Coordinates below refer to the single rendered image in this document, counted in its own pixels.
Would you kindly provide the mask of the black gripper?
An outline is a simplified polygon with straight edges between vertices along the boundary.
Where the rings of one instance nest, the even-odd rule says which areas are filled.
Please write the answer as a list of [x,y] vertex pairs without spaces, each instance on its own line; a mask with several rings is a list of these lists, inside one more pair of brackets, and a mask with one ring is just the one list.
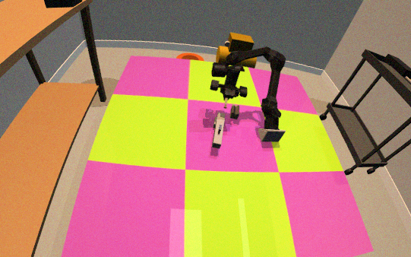
[[[229,84],[237,84],[237,81],[238,80],[230,80],[226,77],[226,80],[225,80],[224,83],[228,82]],[[215,81],[215,80],[211,81],[210,90],[217,91],[219,87],[220,87],[220,93],[223,94],[223,99],[225,100],[223,84],[220,84],[219,81]],[[247,93],[248,93],[247,87],[240,86],[240,88],[236,87],[236,89],[240,90],[239,91],[240,92],[240,94],[239,94],[240,97],[247,97]]]

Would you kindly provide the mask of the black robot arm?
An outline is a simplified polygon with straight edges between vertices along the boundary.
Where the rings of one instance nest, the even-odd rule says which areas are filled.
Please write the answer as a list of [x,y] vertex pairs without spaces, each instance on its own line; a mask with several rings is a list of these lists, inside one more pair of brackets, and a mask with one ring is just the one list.
[[[283,54],[276,50],[273,50],[267,46],[260,49],[254,49],[249,51],[233,51],[226,56],[226,61],[224,63],[213,63],[212,67],[212,77],[224,78],[227,76],[230,80],[238,80],[240,71],[245,72],[242,65],[235,65],[243,60],[263,56],[267,61],[270,62],[271,76],[270,84],[268,87],[267,96],[262,99],[261,111],[266,119],[264,120],[264,129],[280,130],[279,129],[279,118],[281,117],[281,112],[278,110],[277,105],[277,91],[280,79],[280,72],[284,67],[286,58]],[[231,66],[230,66],[231,65]],[[239,91],[236,89],[236,84],[229,84],[226,82],[223,85],[224,97],[233,99],[233,97],[239,96]]]

